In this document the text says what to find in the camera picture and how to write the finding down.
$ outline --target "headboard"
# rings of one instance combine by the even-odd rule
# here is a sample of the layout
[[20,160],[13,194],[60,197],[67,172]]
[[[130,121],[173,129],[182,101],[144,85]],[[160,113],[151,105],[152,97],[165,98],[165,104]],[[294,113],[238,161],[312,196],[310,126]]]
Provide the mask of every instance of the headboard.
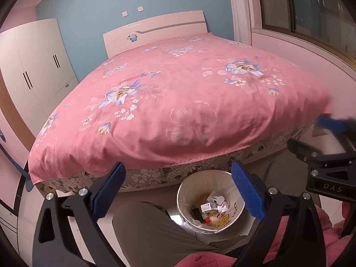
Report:
[[163,39],[207,33],[201,10],[167,14],[141,20],[105,33],[109,58]]

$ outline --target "wardrobe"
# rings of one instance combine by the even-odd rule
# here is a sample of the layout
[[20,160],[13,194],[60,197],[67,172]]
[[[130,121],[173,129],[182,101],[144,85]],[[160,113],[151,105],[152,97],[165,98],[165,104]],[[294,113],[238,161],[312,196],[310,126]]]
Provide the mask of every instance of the wardrobe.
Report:
[[57,19],[0,34],[0,69],[22,119],[36,137],[52,111],[78,85]]

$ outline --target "white trash can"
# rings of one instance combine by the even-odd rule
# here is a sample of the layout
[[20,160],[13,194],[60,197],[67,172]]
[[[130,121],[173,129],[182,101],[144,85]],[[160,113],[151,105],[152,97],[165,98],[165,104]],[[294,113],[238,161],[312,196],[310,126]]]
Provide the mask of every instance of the white trash can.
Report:
[[[216,191],[229,204],[223,220],[218,224],[202,224],[192,217],[193,204],[202,196]],[[177,208],[183,225],[202,234],[217,234],[231,226],[241,215],[245,202],[231,174],[222,170],[202,170],[184,179],[177,193]]]

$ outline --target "blue gripper pad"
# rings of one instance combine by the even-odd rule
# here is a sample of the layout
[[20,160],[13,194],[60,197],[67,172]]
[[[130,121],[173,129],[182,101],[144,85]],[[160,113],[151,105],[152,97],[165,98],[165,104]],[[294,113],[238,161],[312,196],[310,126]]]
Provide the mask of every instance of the blue gripper pad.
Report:
[[316,120],[319,127],[328,129],[335,133],[345,133],[348,129],[344,123],[340,120],[328,118],[325,116],[319,116]]
[[266,213],[263,207],[263,198],[259,191],[239,163],[233,163],[231,166],[231,175],[251,216],[256,217],[261,222]]
[[104,218],[126,177],[123,163],[118,164],[93,199],[92,217],[95,221]]

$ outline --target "pink cloth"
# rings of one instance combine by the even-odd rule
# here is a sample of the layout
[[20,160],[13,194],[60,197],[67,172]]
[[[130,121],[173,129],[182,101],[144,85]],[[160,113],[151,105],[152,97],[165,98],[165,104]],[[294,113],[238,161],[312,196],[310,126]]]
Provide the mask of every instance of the pink cloth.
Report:
[[[318,212],[318,216],[323,228],[324,242],[326,246],[326,267],[330,267],[348,245],[351,236],[345,236],[342,239],[339,239],[341,229],[332,227],[332,222],[324,210],[318,206],[316,206],[316,210]],[[287,227],[287,222],[288,217],[282,217],[277,233],[275,235],[275,239],[273,240],[264,263],[267,263],[276,257],[284,236],[285,229]],[[234,264],[235,261],[235,258],[231,258],[225,255],[203,252],[194,253],[187,256],[175,267],[230,267],[232,264]]]
[[210,33],[178,37],[89,74],[53,111],[28,165],[34,183],[103,176],[117,161],[128,169],[176,166],[329,112],[321,82],[287,60]]

